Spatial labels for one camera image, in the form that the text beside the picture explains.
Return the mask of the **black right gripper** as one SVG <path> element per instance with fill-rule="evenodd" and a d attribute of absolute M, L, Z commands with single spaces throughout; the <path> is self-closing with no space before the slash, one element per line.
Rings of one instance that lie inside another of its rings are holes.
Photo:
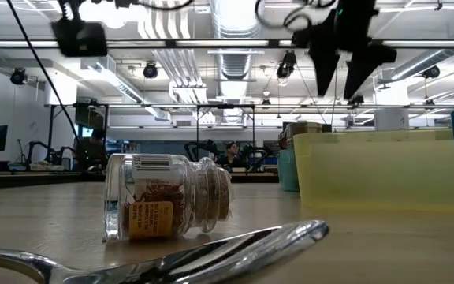
<path fill-rule="evenodd" d="M 365 47 L 370 41 L 367 33 L 371 18 L 378 15 L 375 2 L 376 0 L 338 0 L 337 7 L 330 10 L 322 23 L 308 22 L 305 29 L 293 32 L 292 44 L 308 48 L 314 64 L 318 97 L 327 93 L 333 78 L 340 58 L 337 49 L 355 51 L 348 63 L 344 99 L 351 99 L 377 67 L 396 61 L 397 51 L 392 47 Z"/>

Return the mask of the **small glass saffron jar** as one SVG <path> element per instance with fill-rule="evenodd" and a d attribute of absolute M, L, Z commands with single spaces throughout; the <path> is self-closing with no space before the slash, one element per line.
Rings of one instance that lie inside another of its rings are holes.
<path fill-rule="evenodd" d="M 231 175 L 206 157 L 114 154 L 106 168 L 103 241 L 212 231 L 230 216 Z"/>

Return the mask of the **white square column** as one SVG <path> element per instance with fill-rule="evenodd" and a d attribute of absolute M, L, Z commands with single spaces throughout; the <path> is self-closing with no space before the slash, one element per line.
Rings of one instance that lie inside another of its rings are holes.
<path fill-rule="evenodd" d="M 409 129 L 407 84 L 403 81 L 383 85 L 374 90 L 374 103 L 381 105 L 374 111 L 376 131 Z"/>

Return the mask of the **yellow translucent plastic bin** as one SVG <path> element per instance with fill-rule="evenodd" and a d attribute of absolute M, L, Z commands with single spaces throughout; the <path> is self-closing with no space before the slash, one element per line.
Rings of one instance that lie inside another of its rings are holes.
<path fill-rule="evenodd" d="M 293 145 L 305 207 L 454 212 L 451 129 L 302 133 Z"/>

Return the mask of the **person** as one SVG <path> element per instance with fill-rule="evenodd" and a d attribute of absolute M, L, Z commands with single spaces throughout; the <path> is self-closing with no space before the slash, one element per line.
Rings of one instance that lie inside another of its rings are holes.
<path fill-rule="evenodd" d="M 90 137 L 82 137 L 74 143 L 74 169 L 87 171 L 91 166 L 105 165 L 107 161 L 104 131 L 93 129 Z"/>
<path fill-rule="evenodd" d="M 239 147 L 235 142 L 226 145 L 226 153 L 216 160 L 216 164 L 223 168 L 245 168 L 246 162 L 238 156 Z"/>

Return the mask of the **teal translucent plastic bin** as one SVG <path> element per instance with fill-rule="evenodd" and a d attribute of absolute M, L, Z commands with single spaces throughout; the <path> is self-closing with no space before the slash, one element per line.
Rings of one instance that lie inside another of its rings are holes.
<path fill-rule="evenodd" d="M 299 192 L 296 157 L 293 148 L 282 149 L 278 152 L 277 170 L 281 189 L 286 192 Z"/>

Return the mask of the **black bar with lights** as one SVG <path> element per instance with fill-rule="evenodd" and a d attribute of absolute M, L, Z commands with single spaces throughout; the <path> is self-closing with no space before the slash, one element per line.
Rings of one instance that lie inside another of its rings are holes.
<path fill-rule="evenodd" d="M 397 49 L 454 49 L 454 39 L 373 39 Z M 295 47 L 289 39 L 112 39 L 106 41 L 109 49 L 170 49 L 170 48 L 246 48 L 289 49 Z M 26 49 L 27 42 L 20 39 L 0 39 L 0 49 Z"/>

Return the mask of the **large silver spoon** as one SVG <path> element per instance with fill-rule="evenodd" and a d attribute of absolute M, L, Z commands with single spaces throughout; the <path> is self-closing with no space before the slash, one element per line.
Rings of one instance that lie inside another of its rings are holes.
<path fill-rule="evenodd" d="M 308 250 L 329 233 L 322 220 L 294 222 L 146 260 L 90 271 L 38 254 L 0 248 L 0 268 L 38 284 L 214 284 L 253 275 Z"/>

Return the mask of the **silver slanted duct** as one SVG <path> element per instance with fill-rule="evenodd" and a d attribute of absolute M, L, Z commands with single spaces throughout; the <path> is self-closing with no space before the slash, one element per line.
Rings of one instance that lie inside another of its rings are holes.
<path fill-rule="evenodd" d="M 388 77 L 380 78 L 378 83 L 384 84 L 405 80 L 453 56 L 454 48 L 428 50 L 412 60 L 405 62 L 403 65 L 396 67 Z"/>

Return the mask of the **silver ventilation duct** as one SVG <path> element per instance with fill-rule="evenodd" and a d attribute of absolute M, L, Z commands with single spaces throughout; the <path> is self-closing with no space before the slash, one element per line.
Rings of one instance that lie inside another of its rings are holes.
<path fill-rule="evenodd" d="M 210 11 L 216 39 L 255 39 L 260 24 L 255 15 L 257 0 L 210 0 Z M 221 50 L 216 56 L 219 91 L 224 103 L 240 104 L 247 94 L 252 50 Z"/>

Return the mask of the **black background station frame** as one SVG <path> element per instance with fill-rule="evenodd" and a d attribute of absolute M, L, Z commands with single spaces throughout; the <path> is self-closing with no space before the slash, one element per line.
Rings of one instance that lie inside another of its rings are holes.
<path fill-rule="evenodd" d="M 215 123 L 202 123 L 203 117 L 212 110 L 226 111 L 227 114 L 221 114 L 220 120 Z M 201 129 L 233 133 L 235 131 L 247 131 L 251 127 L 251 144 L 255 146 L 255 104 L 197 104 L 195 106 L 195 120 L 196 142 L 199 142 L 199 131 Z"/>

